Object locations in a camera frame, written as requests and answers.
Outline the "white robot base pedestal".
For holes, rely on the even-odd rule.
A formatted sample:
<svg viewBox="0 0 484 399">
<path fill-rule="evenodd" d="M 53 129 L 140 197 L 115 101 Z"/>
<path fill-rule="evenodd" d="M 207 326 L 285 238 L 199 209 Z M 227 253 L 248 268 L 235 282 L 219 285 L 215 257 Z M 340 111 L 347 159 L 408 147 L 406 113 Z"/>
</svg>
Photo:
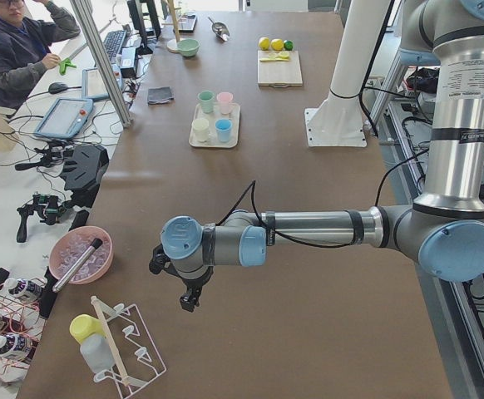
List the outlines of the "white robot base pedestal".
<svg viewBox="0 0 484 399">
<path fill-rule="evenodd" d="M 345 22 L 328 96 L 317 108 L 307 108 L 305 127 L 310 147 L 367 145 L 366 114 L 360 95 L 369 77 L 390 82 L 398 59 L 399 38 L 389 32 L 399 1 L 352 1 Z"/>
</svg>

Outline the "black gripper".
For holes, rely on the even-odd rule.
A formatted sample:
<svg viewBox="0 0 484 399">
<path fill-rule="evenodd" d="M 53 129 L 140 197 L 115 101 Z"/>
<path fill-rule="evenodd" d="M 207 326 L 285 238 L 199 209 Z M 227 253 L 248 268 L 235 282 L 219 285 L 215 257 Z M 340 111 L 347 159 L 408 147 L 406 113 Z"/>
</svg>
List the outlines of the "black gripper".
<svg viewBox="0 0 484 399">
<path fill-rule="evenodd" d="M 152 257 L 149 262 L 149 270 L 157 275 L 164 271 L 169 275 L 179 278 L 187 287 L 187 292 L 180 296 L 180 306 L 183 310 L 193 313 L 200 306 L 200 295 L 202 288 L 206 285 L 214 272 L 212 266 L 205 268 L 205 271 L 197 278 L 186 278 L 182 272 L 178 272 L 171 259 L 165 254 L 161 244 L 153 248 Z"/>
</svg>

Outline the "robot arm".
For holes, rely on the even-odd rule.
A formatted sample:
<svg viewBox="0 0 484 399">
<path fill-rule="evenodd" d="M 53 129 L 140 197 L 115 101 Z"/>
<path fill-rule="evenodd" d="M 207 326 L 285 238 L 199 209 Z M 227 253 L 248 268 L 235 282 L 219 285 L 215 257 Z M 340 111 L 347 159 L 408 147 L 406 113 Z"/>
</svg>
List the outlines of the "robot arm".
<svg viewBox="0 0 484 399">
<path fill-rule="evenodd" d="M 183 281 L 184 310 L 197 307 L 214 266 L 259 266 L 279 238 L 326 249 L 394 249 L 450 282 L 484 273 L 484 1 L 406 2 L 400 51 L 441 64 L 423 192 L 410 205 L 366 211 L 232 209 L 217 224 L 170 219 L 149 268 Z"/>
</svg>

